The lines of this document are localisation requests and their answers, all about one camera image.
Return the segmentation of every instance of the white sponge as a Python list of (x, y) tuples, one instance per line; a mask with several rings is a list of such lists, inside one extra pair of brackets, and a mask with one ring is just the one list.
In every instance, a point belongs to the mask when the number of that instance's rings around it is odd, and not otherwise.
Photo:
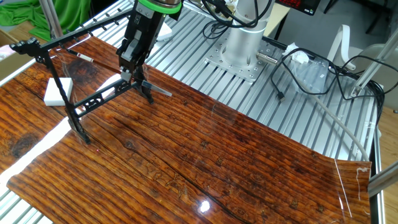
[[(62, 88), (67, 94), (68, 100), (70, 99), (70, 94), (72, 93), (73, 82), (71, 78), (60, 78), (62, 83)], [(62, 99), (60, 90), (55, 84), (54, 78), (49, 79), (47, 84), (47, 89), (44, 95), (44, 103), (46, 106), (65, 106), (65, 102)]]

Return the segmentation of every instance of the white cable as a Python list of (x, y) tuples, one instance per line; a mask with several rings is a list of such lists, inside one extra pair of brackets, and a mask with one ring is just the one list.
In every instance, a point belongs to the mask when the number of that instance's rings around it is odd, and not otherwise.
[[(277, 60), (270, 58), (270, 57), (266, 57), (265, 55), (262, 55), (261, 53), (257, 53), (257, 58), (259, 60), (262, 60), (265, 63), (269, 63), (271, 65), (277, 65)], [(285, 67), (285, 65), (282, 66), (285, 71), (287, 73), (290, 73), (290, 71), (288, 70), (288, 68)], [(299, 79), (296, 79), (298, 84), (307, 92), (311, 92), (306, 85), (304, 85)], [(329, 108), (327, 108), (327, 106), (325, 104), (323, 104), (323, 102), (321, 100), (318, 99), (318, 97), (316, 97), (315, 95), (310, 95), (321, 107), (322, 109), (325, 110), (325, 112), (334, 120), (336, 121), (336, 123), (343, 128), (343, 130), (348, 134), (348, 136), (354, 141), (355, 145), (358, 146), (359, 150), (362, 153), (362, 156), (364, 157), (365, 161), (369, 161), (369, 156), (366, 153), (364, 147), (361, 145), (361, 143), (358, 141), (358, 139), (355, 137), (355, 135), (343, 124), (343, 122), (341, 122), (335, 114), (333, 114)]]
[[(310, 90), (307, 88), (306, 85), (304, 85), (299, 79), (297, 79), (298, 84), (307, 92), (310, 92)], [(362, 156), (365, 158), (365, 161), (369, 161), (369, 156), (365, 151), (365, 148), (361, 145), (361, 143), (358, 141), (358, 139), (355, 137), (355, 135), (341, 122), (333, 112), (329, 110), (329, 108), (326, 107), (325, 104), (319, 98), (315, 95), (310, 95), (321, 107), (322, 109), (325, 110), (325, 112), (334, 120), (336, 123), (343, 128), (343, 130), (350, 136), (350, 138), (354, 141), (355, 145), (358, 146), (359, 150), (362, 153)]]

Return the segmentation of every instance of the plastic bag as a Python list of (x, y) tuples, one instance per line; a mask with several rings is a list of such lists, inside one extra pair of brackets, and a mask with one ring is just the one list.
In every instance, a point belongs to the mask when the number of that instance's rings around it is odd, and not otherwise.
[[(315, 58), (308, 63), (298, 63), (290, 60), (289, 68), (296, 79), (300, 80), (312, 93), (323, 93), (328, 75), (328, 62), (324, 59)], [(302, 90), (294, 82), (297, 92)]]

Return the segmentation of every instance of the black cable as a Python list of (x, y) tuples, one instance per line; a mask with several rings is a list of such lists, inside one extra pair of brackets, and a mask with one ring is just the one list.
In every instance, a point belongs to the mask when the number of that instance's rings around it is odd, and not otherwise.
[[(292, 55), (293, 53), (295, 53), (295, 52), (297, 52), (297, 51), (300, 51), (300, 50), (303, 51), (303, 52), (305, 52), (305, 53), (307, 53), (307, 54), (310, 54), (310, 55), (312, 55), (312, 56), (319, 57), (319, 58), (322, 58), (323, 60), (326, 60), (326, 61), (332, 66), (332, 68), (334, 69), (335, 72), (332, 72), (332, 71), (329, 69), (329, 71), (330, 71), (332, 74), (335, 75), (335, 78), (332, 80), (332, 82), (330, 83), (330, 86), (328, 87), (328, 89), (327, 89), (325, 92), (323, 92), (323, 93), (310, 93), (310, 92), (305, 91), (305, 90), (300, 86), (300, 84), (298, 83), (298, 81), (297, 81), (295, 75), (294, 75), (294, 74), (292, 73), (292, 71), (288, 68), (288, 66), (284, 63), (285, 59), (286, 59), (289, 55)], [(384, 92), (384, 90), (381, 88), (380, 84), (378, 84), (378, 83), (376, 83), (376, 82), (374, 82), (374, 81), (371, 80), (371, 81), (369, 81), (369, 83), (367, 84), (367, 87), (368, 87), (369, 90), (373, 93), (373, 95), (361, 95), (361, 96), (354, 96), (354, 97), (351, 97), (351, 98), (346, 98), (346, 97), (345, 97), (344, 90), (343, 90), (343, 87), (341, 86), (341, 82), (340, 82), (339, 77), (340, 77), (340, 76), (350, 77), (350, 78), (353, 78), (353, 79), (355, 79), (355, 80), (357, 80), (357, 79), (359, 78), (359, 75), (362, 74), (364, 71), (360, 71), (360, 72), (358, 72), (358, 73), (351, 73), (351, 72), (345, 70), (345, 67), (347, 66), (347, 64), (348, 64), (350, 61), (352, 61), (352, 60), (354, 60), (355, 58), (358, 58), (358, 57), (365, 58), (365, 59), (368, 59), (368, 60), (372, 60), (373, 62), (380, 63), (381, 65), (385, 65), (385, 66), (387, 66), (387, 67), (389, 67), (389, 68), (395, 70), (396, 72), (398, 72), (398, 69), (396, 69), (396, 68), (393, 67), (393, 66), (390, 66), (390, 65), (388, 65), (388, 64), (386, 64), (386, 63), (383, 63), (383, 62), (380, 62), (380, 61), (378, 61), (378, 60), (376, 60), (376, 59), (373, 59), (373, 58), (370, 58), (370, 57), (367, 57), (367, 56), (362, 56), (362, 55), (357, 55), (357, 56), (351, 58), (351, 59), (350, 59), (348, 62), (346, 62), (341, 68), (338, 68), (333, 62), (331, 62), (331, 61), (328, 60), (327, 58), (322, 57), (322, 56), (320, 56), (320, 55), (318, 55), (318, 54), (316, 54), (316, 53), (313, 53), (313, 52), (311, 52), (311, 51), (309, 51), (309, 50), (307, 50), (307, 49), (300, 49), (300, 48), (299, 48), (299, 49), (294, 49), (294, 50), (292, 50), (291, 52), (289, 52), (289, 54), (287, 54), (287, 55), (285, 55), (284, 57), (282, 57), (282, 59), (280, 60), (280, 62), (275, 66), (275, 68), (273, 69), (273, 71), (272, 71), (271, 74), (270, 74), (270, 76), (271, 76), (271, 83), (272, 83), (272, 85), (274, 86), (275, 90), (277, 91), (277, 96), (280, 98), (280, 100), (284, 99), (283, 93), (282, 93), (281, 91), (279, 91), (278, 87), (276, 86), (276, 84), (274, 83), (274, 81), (273, 81), (273, 79), (272, 79), (273, 76), (274, 76), (274, 74), (275, 74), (275, 72), (276, 72), (276, 70), (280, 67), (280, 65), (283, 65), (283, 66), (287, 69), (287, 71), (289, 72), (289, 75), (292, 76), (292, 78), (293, 78), (294, 82), (297, 84), (297, 86), (298, 86), (304, 93), (309, 94), (309, 95), (324, 95), (324, 94), (327, 94), (327, 93), (330, 91), (331, 86), (333, 85), (333, 83), (334, 83), (335, 81), (337, 81), (339, 90), (340, 90), (341, 95), (342, 95), (342, 97), (343, 97), (344, 100), (353, 100), (353, 99), (356, 99), (356, 98), (365, 98), (365, 97), (373, 97), (373, 98), (375, 98), (375, 99), (376, 99), (376, 103), (377, 103), (377, 108), (378, 108), (378, 114), (377, 114), (377, 122), (378, 122), (378, 121), (380, 120), (380, 117), (381, 117), (382, 107), (383, 107), (383, 105), (384, 105), (384, 97), (385, 97), (385, 94), (391, 92), (394, 88), (396, 88), (396, 86), (398, 86), (398, 82), (397, 82), (392, 88), (390, 88), (389, 90), (387, 90), (386, 92)]]
[(227, 27), (231, 27), (231, 28), (243, 28), (243, 27), (248, 27), (248, 28), (253, 28), (255, 27), (254, 25), (257, 25), (259, 19), (261, 19), (268, 11), (268, 9), (271, 6), (271, 1), (268, 1), (266, 8), (263, 10), (263, 12), (258, 15), (258, 4), (257, 4), (257, 0), (254, 0), (254, 7), (255, 7), (255, 11), (256, 11), (256, 18), (248, 23), (245, 23), (241, 20), (239, 20), (236, 16), (234, 16), (231, 11), (227, 10), (227, 11), (222, 11), (225, 14), (229, 15), (231, 18), (233, 18), (236, 22), (240, 23), (241, 25), (233, 25), (232, 23), (229, 23), (229, 21), (226, 21), (224, 19), (219, 18), (211, 9), (210, 6), (208, 5), (208, 1), (209, 0), (201, 0), (203, 5), (205, 6), (205, 8), (207, 9), (207, 11), (210, 13), (211, 16), (213, 16), (218, 22), (220, 22), (221, 24), (223, 24), (224, 26)]
[(188, 0), (188, 2), (190, 2), (191, 4), (193, 4), (194, 6), (196, 6), (198, 9), (200, 9), (200, 10), (203, 11), (204, 13), (208, 14), (207, 11), (205, 11), (204, 9), (202, 9), (201, 7), (199, 7), (195, 2), (192, 2), (192, 0)]
[[(211, 25), (210, 29), (210, 35), (206, 35), (206, 29)], [(221, 37), (225, 31), (228, 30), (228, 27), (224, 26), (223, 24), (220, 24), (218, 21), (210, 21), (208, 22), (203, 29), (201, 30), (201, 33), (205, 36), (207, 39), (217, 39)]]

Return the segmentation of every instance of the green cloth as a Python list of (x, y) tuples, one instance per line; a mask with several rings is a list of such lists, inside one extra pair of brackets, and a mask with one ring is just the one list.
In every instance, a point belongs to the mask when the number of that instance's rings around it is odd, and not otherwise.
[[(91, 0), (53, 0), (63, 33), (75, 30), (88, 20)], [(14, 26), (30, 21), (36, 28), (29, 31), (49, 41), (50, 31), (39, 0), (26, 0), (0, 6), (0, 26)]]

